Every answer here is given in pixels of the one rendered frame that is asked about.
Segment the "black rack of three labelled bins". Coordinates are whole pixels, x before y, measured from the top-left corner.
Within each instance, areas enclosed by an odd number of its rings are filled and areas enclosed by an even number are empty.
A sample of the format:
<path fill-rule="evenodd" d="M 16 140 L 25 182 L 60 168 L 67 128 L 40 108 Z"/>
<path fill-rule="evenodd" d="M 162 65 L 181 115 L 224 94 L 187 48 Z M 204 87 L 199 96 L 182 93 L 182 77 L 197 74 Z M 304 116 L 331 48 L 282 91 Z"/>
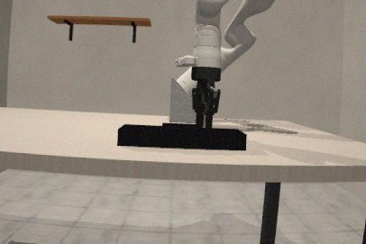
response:
<path fill-rule="evenodd" d="M 118 129 L 117 146 L 246 150 L 246 139 L 247 134 L 238 129 L 203 128 L 201 124 L 124 124 Z"/>

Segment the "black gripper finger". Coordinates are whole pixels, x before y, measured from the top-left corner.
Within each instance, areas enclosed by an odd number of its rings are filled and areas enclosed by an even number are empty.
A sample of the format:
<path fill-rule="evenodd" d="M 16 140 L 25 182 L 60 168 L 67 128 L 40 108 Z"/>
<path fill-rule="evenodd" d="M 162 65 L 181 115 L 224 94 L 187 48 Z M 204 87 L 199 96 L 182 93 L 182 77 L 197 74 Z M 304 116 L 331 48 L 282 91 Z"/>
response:
<path fill-rule="evenodd" d="M 193 110 L 195 110 L 195 113 L 196 113 L 196 124 L 201 124 L 201 126 L 203 127 L 204 108 L 201 105 L 201 102 L 199 102 L 198 97 L 199 97 L 199 88 L 193 88 L 192 89 L 192 104 L 193 104 Z"/>
<path fill-rule="evenodd" d="M 210 86 L 208 94 L 208 102 L 205 101 L 204 88 L 199 88 L 199 94 L 201 97 L 201 105 L 204 108 L 204 121 L 203 128 L 212 128 L 213 125 L 213 115 L 218 111 L 219 99 L 220 99 L 220 89 L 215 89 Z M 215 108 L 214 108 L 215 106 Z M 207 108 L 206 108 L 207 107 Z"/>

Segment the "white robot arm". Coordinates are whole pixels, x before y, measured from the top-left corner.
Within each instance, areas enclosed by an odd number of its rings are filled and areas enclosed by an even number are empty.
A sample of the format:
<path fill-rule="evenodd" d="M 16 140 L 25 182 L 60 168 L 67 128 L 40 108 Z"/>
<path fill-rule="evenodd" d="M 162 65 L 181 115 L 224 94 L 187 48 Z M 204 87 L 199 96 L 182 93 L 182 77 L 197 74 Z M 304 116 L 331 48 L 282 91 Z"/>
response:
<path fill-rule="evenodd" d="M 234 50 L 221 47 L 220 14 L 222 7 L 228 1 L 196 0 L 193 55 L 177 59 L 176 67 L 220 68 L 222 73 L 255 43 L 255 34 L 244 25 L 243 20 L 268 10 L 275 0 L 242 1 L 238 12 L 224 33 L 225 41 Z M 191 79 L 192 67 L 176 80 L 191 97 L 192 89 L 197 88 L 197 81 Z"/>

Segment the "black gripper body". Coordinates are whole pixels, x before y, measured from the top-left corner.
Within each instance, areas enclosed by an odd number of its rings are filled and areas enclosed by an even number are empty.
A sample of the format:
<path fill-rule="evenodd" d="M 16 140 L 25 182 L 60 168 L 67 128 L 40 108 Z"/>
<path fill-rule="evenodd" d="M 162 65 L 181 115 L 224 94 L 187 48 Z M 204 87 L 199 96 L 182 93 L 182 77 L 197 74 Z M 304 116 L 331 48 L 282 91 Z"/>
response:
<path fill-rule="evenodd" d="M 215 82 L 220 81 L 221 69 L 210 67 L 192 67 L 191 79 L 197 81 L 197 88 L 204 88 L 205 101 L 208 102 L 210 86 L 215 88 Z"/>

